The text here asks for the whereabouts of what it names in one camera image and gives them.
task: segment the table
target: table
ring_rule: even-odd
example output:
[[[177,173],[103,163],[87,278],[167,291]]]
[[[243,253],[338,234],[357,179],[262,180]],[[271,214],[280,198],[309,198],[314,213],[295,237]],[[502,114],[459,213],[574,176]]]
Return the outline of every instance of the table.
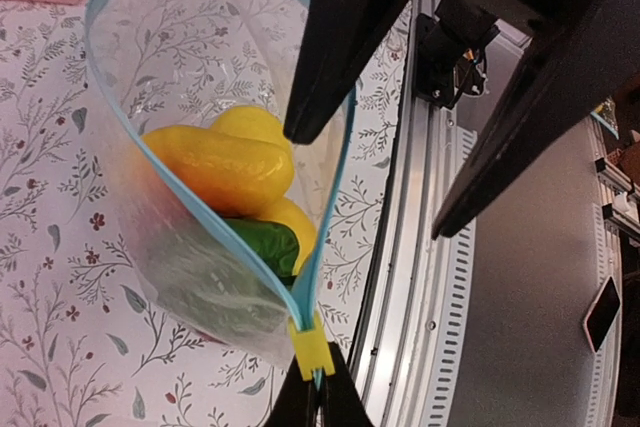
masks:
[[[82,6],[0,3],[0,421],[15,427],[236,427],[283,373],[208,341],[140,293],[86,132]],[[358,82],[319,310],[348,349],[397,120],[408,11]]]

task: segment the black phone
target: black phone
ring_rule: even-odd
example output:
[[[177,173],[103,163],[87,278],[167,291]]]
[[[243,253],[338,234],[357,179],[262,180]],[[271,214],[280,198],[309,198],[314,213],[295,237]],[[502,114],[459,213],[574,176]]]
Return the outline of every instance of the black phone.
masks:
[[[609,277],[598,292],[596,300],[587,312],[583,322],[583,328],[587,334],[587,340],[594,352],[598,352],[607,338],[607,333],[616,319],[622,302],[616,284]]]

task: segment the yellow vegetable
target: yellow vegetable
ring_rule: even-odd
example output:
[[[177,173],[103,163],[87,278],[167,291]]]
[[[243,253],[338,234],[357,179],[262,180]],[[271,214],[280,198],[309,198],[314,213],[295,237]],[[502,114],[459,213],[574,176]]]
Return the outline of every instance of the yellow vegetable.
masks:
[[[276,144],[293,156],[291,142],[282,133],[282,123],[275,115],[257,105],[237,105],[225,110],[216,117],[209,129],[233,137]]]
[[[274,144],[187,125],[154,130],[143,140],[195,195],[225,217],[257,215],[293,182],[291,156]]]
[[[300,245],[300,253],[293,267],[293,275],[298,275],[307,257],[311,255],[316,243],[316,227],[309,217],[307,217],[307,214],[294,202],[283,197],[275,204],[271,204],[255,218],[257,220],[284,224],[293,230]]]

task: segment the yellow object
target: yellow object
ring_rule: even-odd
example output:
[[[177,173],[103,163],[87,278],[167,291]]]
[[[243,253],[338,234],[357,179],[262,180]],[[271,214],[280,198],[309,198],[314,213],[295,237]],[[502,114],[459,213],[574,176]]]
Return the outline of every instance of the yellow object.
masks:
[[[257,220],[284,224],[293,230],[293,233],[296,234],[298,239],[298,245],[300,245],[300,253],[293,267],[292,274],[298,275],[316,244],[316,227],[309,217],[307,217],[307,214],[294,202],[283,197],[276,203],[268,206],[266,210],[262,211],[255,218]]]
[[[251,217],[289,190],[294,170],[281,147],[187,125],[142,138],[151,151],[216,213]]]
[[[313,329],[298,332],[291,318],[289,318],[288,328],[302,380],[311,381],[316,370],[323,370],[327,376],[336,373],[318,312],[313,316]]]
[[[213,132],[261,140],[282,147],[293,158],[291,142],[282,133],[278,118],[257,105],[237,105],[225,110],[209,127]]]

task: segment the robotic arm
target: robotic arm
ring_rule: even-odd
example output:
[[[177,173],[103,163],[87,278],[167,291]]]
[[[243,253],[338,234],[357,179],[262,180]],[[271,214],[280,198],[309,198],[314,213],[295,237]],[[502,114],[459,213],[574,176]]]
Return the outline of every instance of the robotic arm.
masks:
[[[293,142],[319,135],[407,2],[311,0],[285,119]],[[434,238],[455,235],[640,72],[638,12],[640,0],[443,0],[419,47],[428,65],[418,75],[427,86],[467,49],[486,45],[498,17],[533,41],[449,191]]]

